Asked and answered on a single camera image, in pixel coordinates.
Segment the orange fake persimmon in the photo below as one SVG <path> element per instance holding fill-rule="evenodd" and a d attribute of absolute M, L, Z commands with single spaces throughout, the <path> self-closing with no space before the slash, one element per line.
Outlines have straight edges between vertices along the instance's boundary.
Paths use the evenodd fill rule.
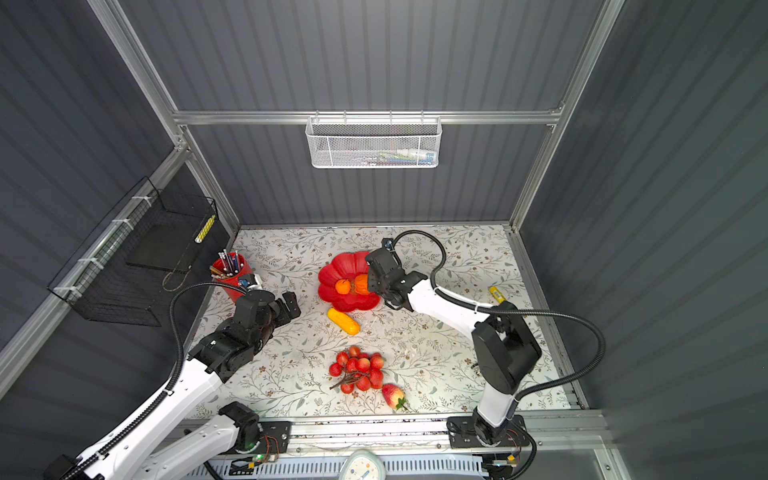
<path fill-rule="evenodd" d="M 354 278 L 353 282 L 354 291 L 357 295 L 364 295 L 367 296 L 370 294 L 370 291 L 368 289 L 368 275 L 367 274 L 360 274 L 357 275 Z"/>

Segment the small fake orange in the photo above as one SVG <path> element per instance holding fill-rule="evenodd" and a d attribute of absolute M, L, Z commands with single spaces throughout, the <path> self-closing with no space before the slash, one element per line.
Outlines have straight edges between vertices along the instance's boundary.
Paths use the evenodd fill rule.
<path fill-rule="evenodd" d="M 335 283 L 334 289 L 339 295 L 348 295 L 352 291 L 352 284 L 347 279 L 340 279 Z"/>

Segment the yellow fake corn cob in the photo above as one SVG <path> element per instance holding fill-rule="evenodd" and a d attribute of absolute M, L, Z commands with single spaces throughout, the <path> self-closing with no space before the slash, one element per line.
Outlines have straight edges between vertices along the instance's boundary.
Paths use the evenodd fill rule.
<path fill-rule="evenodd" d="M 360 332 L 360 325 L 348 314 L 330 308 L 327 312 L 329 320 L 338 326 L 343 332 L 354 336 Z"/>

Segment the red fake grape bunch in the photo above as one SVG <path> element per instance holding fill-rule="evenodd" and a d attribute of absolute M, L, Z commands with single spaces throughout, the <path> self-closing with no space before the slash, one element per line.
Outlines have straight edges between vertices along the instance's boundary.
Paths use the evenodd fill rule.
<path fill-rule="evenodd" d="M 328 368 L 332 384 L 330 390 L 351 395 L 355 391 L 381 390 L 384 387 L 384 356 L 368 354 L 357 346 L 340 351 Z"/>

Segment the red fake strawberry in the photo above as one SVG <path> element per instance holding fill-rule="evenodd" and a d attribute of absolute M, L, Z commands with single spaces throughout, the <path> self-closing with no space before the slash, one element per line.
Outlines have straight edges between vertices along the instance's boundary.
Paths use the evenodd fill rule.
<path fill-rule="evenodd" d="M 407 411 L 408 405 L 404 391 L 395 384 L 384 384 L 381 388 L 385 403 L 394 411 Z"/>

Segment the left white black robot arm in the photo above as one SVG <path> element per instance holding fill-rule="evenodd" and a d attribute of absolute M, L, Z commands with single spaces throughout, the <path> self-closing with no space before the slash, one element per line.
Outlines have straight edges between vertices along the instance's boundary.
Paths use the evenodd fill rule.
<path fill-rule="evenodd" d="M 298 318 L 295 293 L 280 297 L 251 286 L 240 292 L 235 313 L 191 349 L 177 347 L 167 382 L 115 429 L 80 454 L 62 455 L 46 479 L 180 479 L 213 457 L 234 451 L 261 458 L 276 455 L 257 413 L 231 402 L 191 433 L 160 444 L 202 400 L 253 361 L 275 329 Z"/>

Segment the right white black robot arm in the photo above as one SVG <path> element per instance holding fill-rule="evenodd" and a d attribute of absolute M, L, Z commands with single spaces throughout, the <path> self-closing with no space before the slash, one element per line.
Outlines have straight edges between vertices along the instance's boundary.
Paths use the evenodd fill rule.
<path fill-rule="evenodd" d="M 398 242 L 410 235 L 423 236 L 439 249 L 440 261 L 427 275 L 406 271 L 396 251 Z M 485 381 L 481 400 L 473 410 L 470 432 L 482 444 L 496 445 L 506 435 L 523 398 L 572 383 L 591 373 L 605 357 L 607 342 L 597 325 L 578 315 L 518 309 L 509 302 L 493 306 L 462 297 L 437 282 L 437 274 L 446 262 L 447 251 L 434 235 L 422 230 L 404 231 L 394 238 L 383 239 L 381 247 L 366 256 L 368 290 L 392 310 L 428 315 L 469 339 Z M 528 316 L 568 320 L 588 329 L 597 341 L 594 357 L 570 374 L 522 389 L 522 380 L 542 356 L 539 342 L 525 321 Z"/>

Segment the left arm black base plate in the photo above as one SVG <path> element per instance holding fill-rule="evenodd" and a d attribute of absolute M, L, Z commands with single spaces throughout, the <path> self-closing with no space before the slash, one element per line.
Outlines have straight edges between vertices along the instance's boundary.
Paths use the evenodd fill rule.
<path fill-rule="evenodd" d="M 232 451 L 257 464 L 273 461 L 287 452 L 293 424 L 288 421 L 251 422 L 237 434 Z"/>

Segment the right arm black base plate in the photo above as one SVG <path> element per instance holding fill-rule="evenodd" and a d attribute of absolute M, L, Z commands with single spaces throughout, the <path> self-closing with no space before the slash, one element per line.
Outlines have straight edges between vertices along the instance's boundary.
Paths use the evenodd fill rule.
<path fill-rule="evenodd" d="M 490 443 L 484 443 L 474 429 L 472 416 L 451 416 L 446 420 L 450 446 L 454 449 L 467 448 L 511 448 L 528 447 L 531 442 L 525 437 L 525 421 L 521 415 L 514 415 L 500 431 L 499 437 Z"/>

